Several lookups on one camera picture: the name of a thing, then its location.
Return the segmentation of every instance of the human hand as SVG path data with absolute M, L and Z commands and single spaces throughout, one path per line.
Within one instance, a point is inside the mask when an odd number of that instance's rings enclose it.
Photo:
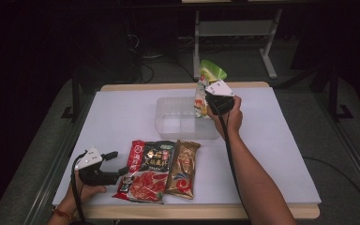
M 229 112 L 222 115 L 229 135 L 233 133 L 239 133 L 239 129 L 242 125 L 242 119 L 243 119 L 243 114 L 240 110 L 242 99 L 239 96 L 234 96 L 233 100 L 234 100 L 234 104 L 232 109 Z M 215 127 L 218 133 L 220 133 L 221 137 L 224 139 L 223 127 L 220 123 L 218 115 L 213 115 L 210 107 L 208 107 L 207 109 L 207 114 L 209 115 L 210 118 L 213 119 L 213 121 L 215 121 Z
M 81 203 L 87 203 L 88 201 L 90 201 L 90 199 L 92 199 L 92 197 L 95 194 L 105 193 L 107 191 L 107 189 L 104 186 L 84 185 L 79 177 L 79 171 L 75 171 L 75 179 L 76 179 L 78 194 L 81 195 Z M 70 214 L 73 214 L 76 211 L 77 206 L 74 199 L 74 194 L 72 191 L 71 184 L 69 184 L 67 194 L 57 208 L 60 209 L 59 208 L 60 206 L 64 207 L 65 208 L 64 210 L 66 210 L 66 212 Z

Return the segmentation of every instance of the wooden table edge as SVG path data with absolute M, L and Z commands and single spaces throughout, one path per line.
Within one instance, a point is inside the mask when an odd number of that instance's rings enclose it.
M 231 88 L 237 87 L 269 87 L 267 82 L 226 82 Z M 107 84 L 100 91 L 137 91 L 137 90 L 164 90 L 164 89 L 191 89 L 197 88 L 195 82 L 181 83 L 140 83 L 140 84 Z
M 288 204 L 296 219 L 314 219 L 320 215 L 318 204 Z M 247 213 L 241 204 L 153 204 L 132 205 L 85 205 L 86 218 L 96 219 L 246 219 Z

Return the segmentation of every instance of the red snack bag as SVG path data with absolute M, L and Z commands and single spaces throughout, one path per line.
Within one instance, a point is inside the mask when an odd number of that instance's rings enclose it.
M 133 141 L 127 159 L 129 172 L 122 176 L 115 198 L 162 203 L 175 142 Z

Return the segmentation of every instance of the bracelet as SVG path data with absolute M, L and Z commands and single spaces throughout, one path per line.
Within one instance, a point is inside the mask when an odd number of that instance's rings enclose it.
M 59 216 L 60 218 L 62 217 L 67 217 L 69 219 L 69 221 L 72 221 L 75 220 L 75 217 L 73 217 L 71 214 L 69 213 L 66 213 L 66 212 L 63 212 L 63 211 L 60 211 L 58 209 L 52 209 L 52 211 L 57 215 Z

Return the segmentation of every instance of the small package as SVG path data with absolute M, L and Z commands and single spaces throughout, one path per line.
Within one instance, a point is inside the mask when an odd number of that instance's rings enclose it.
M 172 166 L 166 185 L 166 194 L 192 200 L 194 199 L 194 177 L 197 150 L 196 142 L 178 140 L 173 154 Z
M 227 77 L 227 73 L 216 66 L 214 63 L 208 60 L 202 60 L 200 63 L 201 76 L 197 83 L 197 89 L 195 91 L 195 116 L 197 118 L 210 118 L 207 115 L 207 102 L 205 100 L 205 88 L 212 83 L 219 80 L 224 80 Z
M 162 203 L 174 147 L 171 141 L 133 141 L 127 159 L 129 172 L 121 177 L 114 198 Z

